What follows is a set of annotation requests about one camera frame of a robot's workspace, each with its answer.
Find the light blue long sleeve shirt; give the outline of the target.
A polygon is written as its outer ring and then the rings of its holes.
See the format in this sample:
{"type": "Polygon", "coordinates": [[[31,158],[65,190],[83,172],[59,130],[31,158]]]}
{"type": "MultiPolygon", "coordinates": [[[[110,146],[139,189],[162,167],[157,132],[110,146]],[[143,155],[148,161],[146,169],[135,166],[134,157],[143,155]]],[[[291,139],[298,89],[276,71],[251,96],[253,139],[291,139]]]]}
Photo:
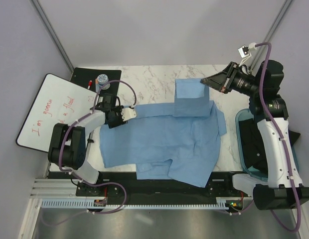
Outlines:
{"type": "Polygon", "coordinates": [[[199,78],[177,79],[173,103],[137,105],[127,124],[100,129],[107,168],[135,164],[137,178],[205,187],[226,134],[224,113],[199,78]]]}

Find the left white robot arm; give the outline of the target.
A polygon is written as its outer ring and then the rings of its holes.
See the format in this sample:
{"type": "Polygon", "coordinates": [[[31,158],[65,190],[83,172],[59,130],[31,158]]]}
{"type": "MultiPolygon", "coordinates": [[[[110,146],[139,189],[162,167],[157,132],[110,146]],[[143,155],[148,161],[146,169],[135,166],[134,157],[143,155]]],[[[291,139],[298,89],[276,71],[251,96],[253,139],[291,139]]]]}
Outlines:
{"type": "Polygon", "coordinates": [[[105,96],[90,111],[72,124],[57,123],[53,127],[48,161],[57,165],[60,171],[68,172],[87,184],[87,190],[94,196],[104,192],[104,183],[96,170],[87,160],[87,144],[90,133],[96,128],[107,125],[112,129],[136,118],[134,107],[116,105],[117,96],[105,96]]]}

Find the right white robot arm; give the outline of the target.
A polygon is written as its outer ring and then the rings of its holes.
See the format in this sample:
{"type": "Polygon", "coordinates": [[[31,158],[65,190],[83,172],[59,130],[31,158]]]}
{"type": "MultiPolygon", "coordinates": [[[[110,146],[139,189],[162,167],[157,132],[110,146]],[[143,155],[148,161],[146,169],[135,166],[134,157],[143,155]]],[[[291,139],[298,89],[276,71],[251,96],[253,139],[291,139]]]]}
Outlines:
{"type": "Polygon", "coordinates": [[[236,174],[223,183],[223,190],[235,196],[241,190],[252,195],[259,210],[295,209],[309,201],[309,187],[304,186],[295,165],[289,137],[288,110],[278,94],[284,78],[280,62],[261,64],[256,76],[246,74],[235,62],[221,72],[200,80],[219,92],[235,90],[249,97],[249,110],[261,134],[268,166],[268,179],[262,183],[247,174],[236,174]]]}

